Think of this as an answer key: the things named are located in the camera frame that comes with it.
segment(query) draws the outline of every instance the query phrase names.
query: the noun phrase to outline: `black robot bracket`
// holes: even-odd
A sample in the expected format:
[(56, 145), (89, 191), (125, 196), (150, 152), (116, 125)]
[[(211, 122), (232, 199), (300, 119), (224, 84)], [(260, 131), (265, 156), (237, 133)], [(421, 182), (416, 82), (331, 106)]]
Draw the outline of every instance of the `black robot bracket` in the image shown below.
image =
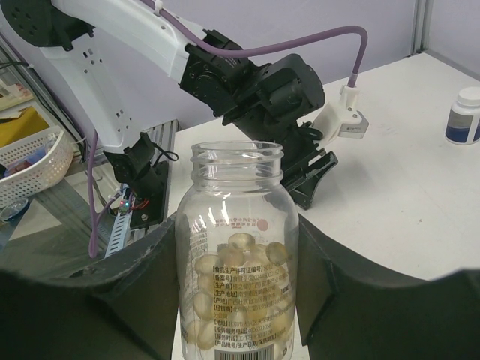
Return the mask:
[[(204, 41), (214, 47), (241, 49), (217, 31), (206, 34)], [(256, 66), (247, 58), (221, 58), (197, 46), (186, 50), (190, 56), (180, 87), (223, 116), (223, 125), (234, 124), (252, 140), (281, 144), (282, 184), (300, 207), (309, 209), (320, 180), (338, 164), (334, 153), (318, 148), (323, 138), (318, 130), (297, 124), (325, 104), (314, 69), (296, 54)]]

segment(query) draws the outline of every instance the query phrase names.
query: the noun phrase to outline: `bottle neck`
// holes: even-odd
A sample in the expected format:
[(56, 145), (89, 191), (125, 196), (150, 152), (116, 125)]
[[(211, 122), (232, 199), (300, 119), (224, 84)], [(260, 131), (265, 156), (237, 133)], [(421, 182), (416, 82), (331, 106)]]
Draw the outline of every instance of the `bottle neck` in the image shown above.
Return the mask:
[(281, 146), (268, 142), (214, 142), (193, 147), (195, 188), (208, 191), (261, 191), (283, 178)]

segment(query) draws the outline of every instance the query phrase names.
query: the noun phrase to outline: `clear plastic bottle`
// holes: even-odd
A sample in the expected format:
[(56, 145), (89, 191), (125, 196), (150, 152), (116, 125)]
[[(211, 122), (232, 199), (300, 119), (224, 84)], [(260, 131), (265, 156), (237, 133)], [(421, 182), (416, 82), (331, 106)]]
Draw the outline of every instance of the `clear plastic bottle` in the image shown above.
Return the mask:
[(175, 223), (184, 358), (290, 360), (299, 217), (280, 183), (282, 148), (192, 149)]

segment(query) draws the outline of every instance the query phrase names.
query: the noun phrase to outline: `threaded bottle mouth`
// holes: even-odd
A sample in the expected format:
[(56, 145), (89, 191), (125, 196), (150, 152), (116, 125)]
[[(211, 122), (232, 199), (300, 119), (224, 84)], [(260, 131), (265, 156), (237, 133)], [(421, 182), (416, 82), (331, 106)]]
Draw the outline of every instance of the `threaded bottle mouth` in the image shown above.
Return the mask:
[(194, 182), (230, 183), (235, 185), (283, 177), (282, 146), (273, 142), (205, 142), (192, 146)]

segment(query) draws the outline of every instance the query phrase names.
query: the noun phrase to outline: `white bottle cap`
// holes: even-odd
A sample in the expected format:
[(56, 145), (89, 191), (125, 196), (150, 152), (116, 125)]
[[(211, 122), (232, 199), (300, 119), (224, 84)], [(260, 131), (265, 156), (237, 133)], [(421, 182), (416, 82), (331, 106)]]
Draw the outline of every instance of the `white bottle cap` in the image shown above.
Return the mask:
[(480, 87), (477, 86), (460, 90), (457, 101), (468, 107), (480, 107)]

